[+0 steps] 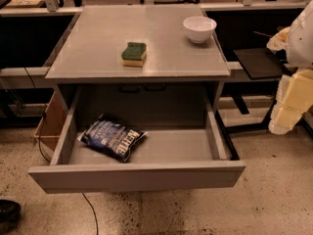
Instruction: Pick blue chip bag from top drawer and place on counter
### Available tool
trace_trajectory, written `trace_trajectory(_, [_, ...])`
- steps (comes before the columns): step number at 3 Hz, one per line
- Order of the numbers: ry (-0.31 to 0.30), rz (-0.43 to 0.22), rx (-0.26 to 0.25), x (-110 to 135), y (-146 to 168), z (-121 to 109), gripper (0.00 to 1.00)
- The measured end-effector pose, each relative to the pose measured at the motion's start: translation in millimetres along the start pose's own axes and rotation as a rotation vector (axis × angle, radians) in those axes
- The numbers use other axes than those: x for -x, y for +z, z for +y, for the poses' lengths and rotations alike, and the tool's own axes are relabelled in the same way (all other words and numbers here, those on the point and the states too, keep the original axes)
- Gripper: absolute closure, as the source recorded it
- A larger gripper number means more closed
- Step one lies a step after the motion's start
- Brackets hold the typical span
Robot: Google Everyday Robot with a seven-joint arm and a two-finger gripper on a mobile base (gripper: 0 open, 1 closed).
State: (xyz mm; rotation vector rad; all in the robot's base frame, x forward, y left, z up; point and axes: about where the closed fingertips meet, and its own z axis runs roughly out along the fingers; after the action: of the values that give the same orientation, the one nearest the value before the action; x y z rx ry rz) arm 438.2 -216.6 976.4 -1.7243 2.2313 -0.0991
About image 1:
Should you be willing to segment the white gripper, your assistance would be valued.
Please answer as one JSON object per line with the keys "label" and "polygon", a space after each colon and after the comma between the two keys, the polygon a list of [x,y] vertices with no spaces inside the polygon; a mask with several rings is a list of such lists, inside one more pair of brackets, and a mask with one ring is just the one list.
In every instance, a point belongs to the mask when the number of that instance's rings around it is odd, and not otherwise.
{"label": "white gripper", "polygon": [[[290,27],[285,27],[267,42],[271,51],[286,50]],[[276,93],[276,103],[268,128],[271,133],[284,135],[291,131],[302,115],[313,106],[313,70],[300,70],[292,76],[283,75]]]}

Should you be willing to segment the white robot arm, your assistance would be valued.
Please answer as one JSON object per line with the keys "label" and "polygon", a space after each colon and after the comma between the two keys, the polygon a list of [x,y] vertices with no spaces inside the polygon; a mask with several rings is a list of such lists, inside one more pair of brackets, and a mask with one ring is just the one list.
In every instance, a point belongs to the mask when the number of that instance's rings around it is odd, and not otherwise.
{"label": "white robot arm", "polygon": [[270,38],[267,48],[285,50],[288,63],[297,67],[292,76],[282,76],[268,125],[272,133],[282,135],[313,106],[313,1],[290,26]]}

